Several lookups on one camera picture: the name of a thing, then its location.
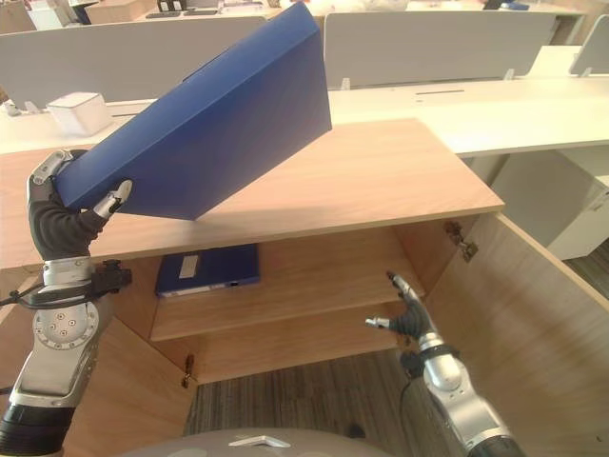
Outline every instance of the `wooden shelf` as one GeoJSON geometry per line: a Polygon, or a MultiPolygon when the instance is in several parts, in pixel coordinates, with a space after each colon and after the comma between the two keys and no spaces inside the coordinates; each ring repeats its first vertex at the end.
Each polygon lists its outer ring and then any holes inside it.
{"type": "Polygon", "coordinates": [[[403,310],[402,303],[394,302],[212,333],[201,337],[194,376],[205,384],[394,348],[392,332],[366,327],[363,321],[403,310]]]}
{"type": "MultiPolygon", "coordinates": [[[[2,270],[41,264],[23,183],[48,155],[0,154],[2,270]]],[[[95,260],[127,260],[501,207],[499,197],[422,123],[357,123],[335,126],[196,222],[116,214],[90,248],[95,260]]]]}
{"type": "Polygon", "coordinates": [[[423,294],[392,228],[263,243],[259,254],[259,284],[159,300],[151,340],[393,302],[388,269],[423,294]]]}

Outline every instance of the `metal hinge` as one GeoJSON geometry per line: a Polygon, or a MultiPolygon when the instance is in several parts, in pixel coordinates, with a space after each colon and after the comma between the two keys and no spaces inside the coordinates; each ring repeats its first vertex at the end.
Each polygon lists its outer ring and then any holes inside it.
{"type": "Polygon", "coordinates": [[[478,252],[478,245],[474,242],[465,242],[461,230],[461,224],[458,222],[449,221],[444,224],[444,231],[453,244],[461,250],[463,260],[469,262],[478,252]]]}
{"type": "Polygon", "coordinates": [[[189,354],[184,362],[184,378],[182,379],[182,387],[188,388],[190,379],[192,378],[192,369],[194,368],[194,354],[189,354]]]}

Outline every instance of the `white label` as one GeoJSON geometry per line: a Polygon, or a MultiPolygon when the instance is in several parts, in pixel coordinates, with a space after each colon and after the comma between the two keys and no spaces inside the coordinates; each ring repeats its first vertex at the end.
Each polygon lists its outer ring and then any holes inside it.
{"type": "Polygon", "coordinates": [[[180,279],[193,278],[197,272],[198,263],[198,255],[185,255],[180,268],[180,279]]]}

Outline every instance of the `desk partition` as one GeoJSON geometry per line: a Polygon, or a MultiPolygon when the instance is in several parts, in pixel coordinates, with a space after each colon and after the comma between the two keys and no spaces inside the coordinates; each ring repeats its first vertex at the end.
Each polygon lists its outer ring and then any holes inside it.
{"type": "Polygon", "coordinates": [[[0,35],[0,81],[20,107],[66,93],[158,98],[248,36],[262,16],[130,22],[0,35]]]}
{"type": "Polygon", "coordinates": [[[609,14],[597,20],[569,71],[578,75],[609,73],[609,14]]]}
{"type": "Polygon", "coordinates": [[[328,87],[502,78],[526,74],[556,14],[522,11],[331,13],[325,18],[328,87]]]}

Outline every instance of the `cabinet top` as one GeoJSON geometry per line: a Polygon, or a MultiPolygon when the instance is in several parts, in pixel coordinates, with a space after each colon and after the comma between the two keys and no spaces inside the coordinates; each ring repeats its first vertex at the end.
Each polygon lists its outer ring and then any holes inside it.
{"type": "MultiPolygon", "coordinates": [[[[0,155],[0,269],[41,264],[29,234],[25,184],[49,153],[0,155]]],[[[348,124],[197,221],[116,214],[92,243],[91,255],[146,257],[501,207],[500,198],[419,121],[348,124]]]]}

